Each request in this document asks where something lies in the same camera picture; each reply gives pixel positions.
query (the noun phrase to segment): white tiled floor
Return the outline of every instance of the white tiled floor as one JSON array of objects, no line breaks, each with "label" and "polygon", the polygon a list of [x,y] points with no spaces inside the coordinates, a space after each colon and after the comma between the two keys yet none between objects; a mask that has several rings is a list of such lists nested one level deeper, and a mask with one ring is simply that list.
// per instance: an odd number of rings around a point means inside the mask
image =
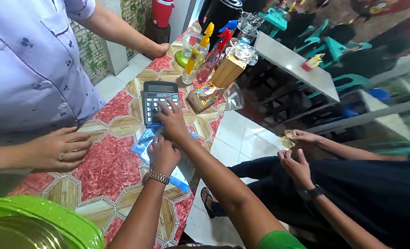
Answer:
[{"label": "white tiled floor", "polygon": [[109,102],[125,87],[128,82],[134,79],[136,75],[144,70],[150,63],[150,59],[141,54],[137,54],[128,62],[128,66],[118,75],[107,76],[94,88],[96,88],[102,99]]},{"label": "white tiled floor", "polygon": [[[226,111],[220,122],[211,154],[225,166],[264,156],[274,156],[285,149],[279,137],[235,111]],[[256,181],[242,178],[249,184]],[[210,219],[203,205],[200,190],[205,187],[201,180],[192,203],[185,232],[195,241],[211,246],[243,246],[228,217]]]}]

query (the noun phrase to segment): blue spray nozzle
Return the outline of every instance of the blue spray nozzle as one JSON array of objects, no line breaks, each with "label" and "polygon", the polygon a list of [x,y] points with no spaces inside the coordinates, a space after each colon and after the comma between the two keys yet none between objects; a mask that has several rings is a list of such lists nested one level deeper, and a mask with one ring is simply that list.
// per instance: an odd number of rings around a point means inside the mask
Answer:
[{"label": "blue spray nozzle", "polygon": [[219,32],[222,33],[223,31],[225,31],[225,28],[228,28],[229,30],[237,28],[237,21],[230,20],[223,28],[219,29]]}]

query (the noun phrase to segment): red water cooler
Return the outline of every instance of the red water cooler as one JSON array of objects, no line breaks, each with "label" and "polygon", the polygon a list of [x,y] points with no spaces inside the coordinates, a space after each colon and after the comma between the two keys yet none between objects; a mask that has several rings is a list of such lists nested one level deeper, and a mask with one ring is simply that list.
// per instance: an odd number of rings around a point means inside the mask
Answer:
[{"label": "red water cooler", "polygon": [[153,0],[153,24],[159,28],[168,27],[174,8],[174,0]]}]

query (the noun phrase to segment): calculator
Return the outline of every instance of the calculator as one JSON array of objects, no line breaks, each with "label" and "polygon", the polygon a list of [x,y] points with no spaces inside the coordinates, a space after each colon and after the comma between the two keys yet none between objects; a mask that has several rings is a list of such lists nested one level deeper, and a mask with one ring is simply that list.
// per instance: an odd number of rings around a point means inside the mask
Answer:
[{"label": "calculator", "polygon": [[160,106],[157,101],[160,101],[172,108],[167,99],[171,99],[175,105],[179,105],[179,94],[177,84],[166,81],[145,81],[143,83],[143,116],[144,123],[148,125],[159,125],[162,122],[157,120],[154,115],[160,112]]}]

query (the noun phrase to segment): black wristwatch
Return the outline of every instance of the black wristwatch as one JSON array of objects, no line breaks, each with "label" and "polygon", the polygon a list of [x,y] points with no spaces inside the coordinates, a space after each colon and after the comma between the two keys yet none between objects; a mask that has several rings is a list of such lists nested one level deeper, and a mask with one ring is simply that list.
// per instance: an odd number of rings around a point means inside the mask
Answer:
[{"label": "black wristwatch", "polygon": [[304,201],[311,201],[314,200],[317,196],[319,195],[324,195],[325,191],[323,191],[323,189],[316,184],[316,187],[314,189],[298,189],[297,193],[299,193],[300,197],[304,200]]}]

